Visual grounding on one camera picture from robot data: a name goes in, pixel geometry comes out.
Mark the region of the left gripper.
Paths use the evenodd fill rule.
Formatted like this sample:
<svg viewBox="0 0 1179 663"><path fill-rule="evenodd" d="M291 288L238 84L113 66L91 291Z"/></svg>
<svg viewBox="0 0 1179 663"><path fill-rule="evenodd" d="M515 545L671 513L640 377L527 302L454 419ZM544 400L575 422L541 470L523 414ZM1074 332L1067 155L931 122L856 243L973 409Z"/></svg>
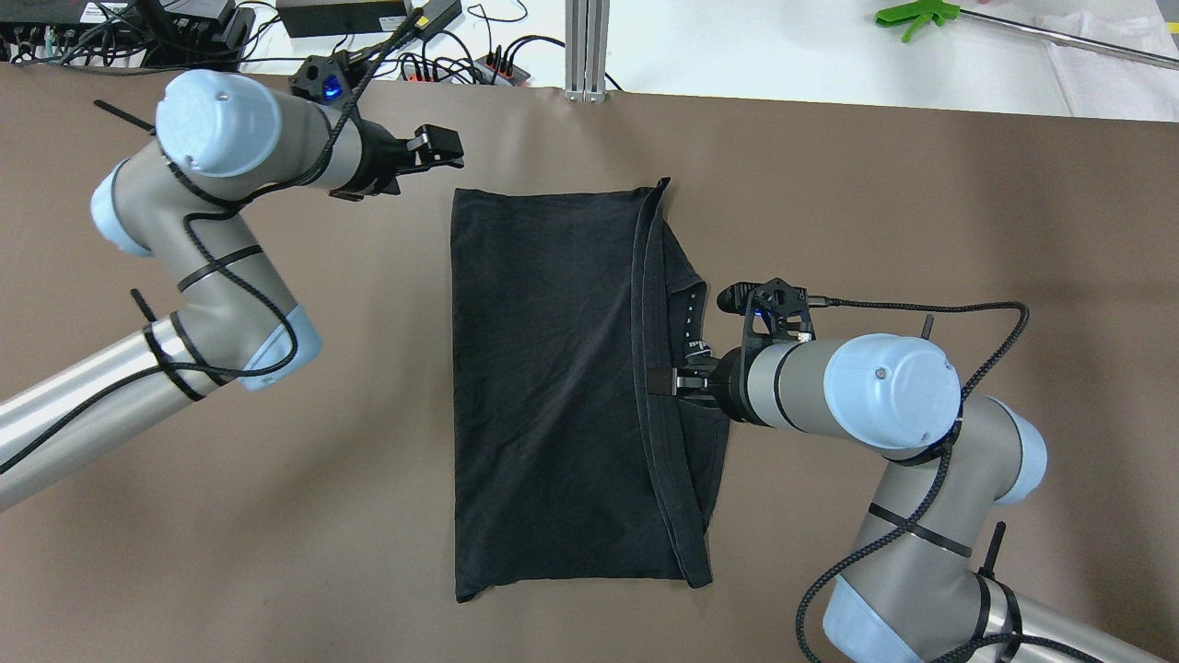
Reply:
<svg viewBox="0 0 1179 663"><path fill-rule="evenodd" d="M358 168L350 180L330 192L337 201L358 202L376 193L401 193L397 176L434 168L466 168L460 134L424 124L410 139L394 137L375 122L358 122Z"/></svg>

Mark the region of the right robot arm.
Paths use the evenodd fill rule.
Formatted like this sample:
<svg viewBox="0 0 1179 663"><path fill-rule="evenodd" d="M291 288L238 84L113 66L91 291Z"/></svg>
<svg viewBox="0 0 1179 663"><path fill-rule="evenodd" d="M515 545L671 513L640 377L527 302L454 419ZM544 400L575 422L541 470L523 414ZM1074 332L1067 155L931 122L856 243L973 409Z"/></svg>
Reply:
<svg viewBox="0 0 1179 663"><path fill-rule="evenodd" d="M729 419L834 436L885 467L847 557L801 596L793 634L809 662L814 603L825 639L851 662L1153 662L997 579L1005 536L973 547L993 508L1032 494L1043 436L1008 403L962 395L937 344L871 334L788 341L762 334L724 357L648 370L648 390L716 403Z"/></svg>

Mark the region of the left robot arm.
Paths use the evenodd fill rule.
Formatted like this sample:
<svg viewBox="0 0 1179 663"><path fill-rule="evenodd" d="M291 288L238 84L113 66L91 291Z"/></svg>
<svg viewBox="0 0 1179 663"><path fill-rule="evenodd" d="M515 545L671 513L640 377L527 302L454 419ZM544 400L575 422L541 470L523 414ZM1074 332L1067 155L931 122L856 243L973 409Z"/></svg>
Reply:
<svg viewBox="0 0 1179 663"><path fill-rule="evenodd" d="M397 139L355 101L324 106L208 70L167 84L154 139L97 186L91 214L121 251L159 260L184 303L4 403L4 508L224 385L261 390L320 356L241 210L286 186L397 193L401 175L463 164L455 131L426 124Z"/></svg>

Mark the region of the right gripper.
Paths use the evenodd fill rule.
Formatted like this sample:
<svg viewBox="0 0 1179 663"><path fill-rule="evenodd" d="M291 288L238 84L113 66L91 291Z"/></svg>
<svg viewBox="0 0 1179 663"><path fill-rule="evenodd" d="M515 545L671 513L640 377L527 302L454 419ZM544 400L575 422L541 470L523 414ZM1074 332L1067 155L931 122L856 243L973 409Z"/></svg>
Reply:
<svg viewBox="0 0 1179 663"><path fill-rule="evenodd" d="M716 365L648 368L646 393L657 396L712 396L730 420L737 424L752 421L740 399L740 348L725 353Z"/></svg>

